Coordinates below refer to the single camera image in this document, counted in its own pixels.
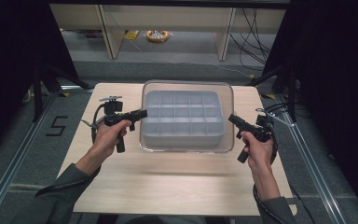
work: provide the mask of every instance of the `person's left hand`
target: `person's left hand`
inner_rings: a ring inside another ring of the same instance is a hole
[[[112,127],[106,126],[103,122],[98,125],[94,145],[77,163],[76,167],[88,175],[102,165],[106,158],[115,151],[119,140],[118,136],[126,135],[126,128],[131,125],[129,120],[123,119]]]

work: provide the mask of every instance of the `plastic container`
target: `plastic container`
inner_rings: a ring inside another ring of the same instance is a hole
[[[222,107],[222,93],[228,97],[224,100],[232,103],[232,89],[226,83],[147,82],[142,103],[142,109],[147,110],[147,118],[141,121],[142,148],[176,152],[230,151],[233,137],[225,137],[225,133],[227,129],[233,133],[227,121],[233,106],[225,103]]]

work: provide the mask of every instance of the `black clamp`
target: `black clamp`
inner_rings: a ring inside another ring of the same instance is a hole
[[[127,119],[131,122],[130,131],[135,130],[135,122],[147,117],[146,110],[133,110],[128,113],[118,113],[123,110],[123,102],[118,101],[117,99],[121,98],[121,96],[108,96],[105,98],[101,98],[100,102],[107,101],[102,105],[98,106],[97,110],[95,111],[94,118],[92,123],[89,124],[85,120],[85,122],[89,127],[91,127],[91,138],[92,143],[95,141],[95,136],[97,132],[97,127],[100,122],[104,122],[107,126],[113,126],[124,119]],[[104,116],[97,120],[97,115],[100,109],[103,108]],[[123,136],[119,135],[118,137],[119,143],[117,144],[117,152],[121,153],[125,151],[124,147],[124,138]]]
[[[260,142],[267,142],[272,137],[274,146],[271,156],[271,163],[273,163],[277,155],[278,143],[275,139],[275,134],[272,130],[272,125],[273,125],[272,120],[270,120],[266,116],[258,115],[256,121],[256,125],[258,125],[258,127],[249,124],[244,119],[233,114],[229,116],[228,120],[239,129],[236,135],[238,139],[241,139],[241,132],[243,131],[251,133]],[[248,157],[249,154],[246,153],[244,150],[242,150],[240,156],[238,157],[238,161],[245,163]]]

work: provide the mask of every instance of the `sleeve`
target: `sleeve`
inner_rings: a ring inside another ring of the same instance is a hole
[[[89,181],[83,184],[53,190],[36,196],[32,202],[25,205],[17,215],[11,219],[10,223],[68,223],[77,199],[92,182],[92,178],[78,170],[74,164],[71,164],[52,185],[66,185],[86,178],[88,178]]]
[[[289,204],[284,197],[266,200],[262,202],[262,205],[264,205],[264,207],[267,208],[270,213],[285,221],[285,223],[296,223],[292,214],[292,210],[290,210]],[[258,204],[257,207],[258,211],[260,212],[261,219],[263,220],[263,224],[279,223],[264,210],[262,205]]]

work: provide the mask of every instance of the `black stand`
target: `black stand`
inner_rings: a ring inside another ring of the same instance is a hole
[[[22,31],[18,36],[19,42],[29,56],[31,64],[34,64],[34,121],[36,121],[43,111],[41,82],[48,92],[62,90],[57,77],[65,78],[83,89],[93,89],[93,86],[78,78],[49,5],[45,2],[23,2],[23,4],[31,6],[22,6],[21,10],[25,10],[23,12],[16,11],[17,19],[13,23]],[[30,29],[20,29],[24,24]]]
[[[312,34],[318,29],[318,16],[319,12],[314,6],[288,8],[268,56],[263,76],[247,84],[256,86],[276,76],[272,90],[279,93],[288,88],[288,113],[293,122],[296,122],[296,70],[310,52]]]

